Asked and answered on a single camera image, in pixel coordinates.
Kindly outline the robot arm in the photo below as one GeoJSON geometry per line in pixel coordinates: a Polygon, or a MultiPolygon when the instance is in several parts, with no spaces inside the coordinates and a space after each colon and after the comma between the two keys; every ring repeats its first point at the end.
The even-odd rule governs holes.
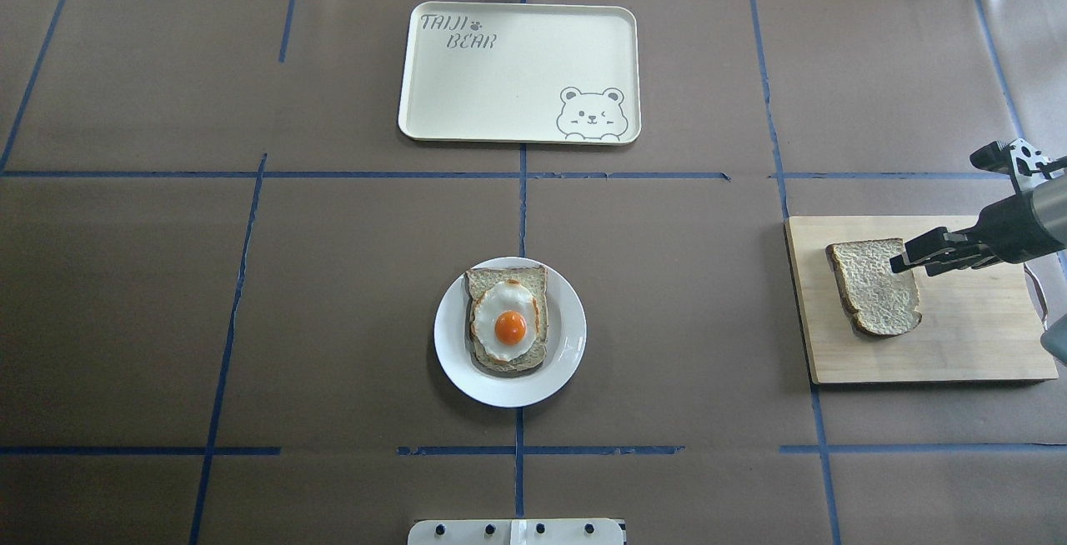
{"type": "Polygon", "coordinates": [[[1066,182],[1060,176],[984,207],[971,227],[937,227],[911,238],[889,265],[895,274],[923,268],[936,277],[956,269],[1022,265],[1064,245],[1066,182]]]}

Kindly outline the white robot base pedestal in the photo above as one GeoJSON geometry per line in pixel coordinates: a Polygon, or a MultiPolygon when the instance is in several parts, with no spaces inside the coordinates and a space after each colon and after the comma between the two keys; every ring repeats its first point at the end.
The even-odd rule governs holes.
{"type": "Polygon", "coordinates": [[[626,544],[624,520],[606,517],[427,519],[408,531],[408,544],[626,544]]]}

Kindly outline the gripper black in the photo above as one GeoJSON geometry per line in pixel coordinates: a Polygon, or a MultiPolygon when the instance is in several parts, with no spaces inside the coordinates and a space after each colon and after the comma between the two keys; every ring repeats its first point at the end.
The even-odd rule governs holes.
{"type": "Polygon", "coordinates": [[[890,259],[894,274],[925,268],[936,277],[955,269],[982,269],[998,263],[1021,265],[1053,252],[1053,237],[1044,229],[1033,207],[1034,194],[1014,194],[980,211],[977,223],[967,234],[934,228],[904,243],[904,251],[890,259]]]}

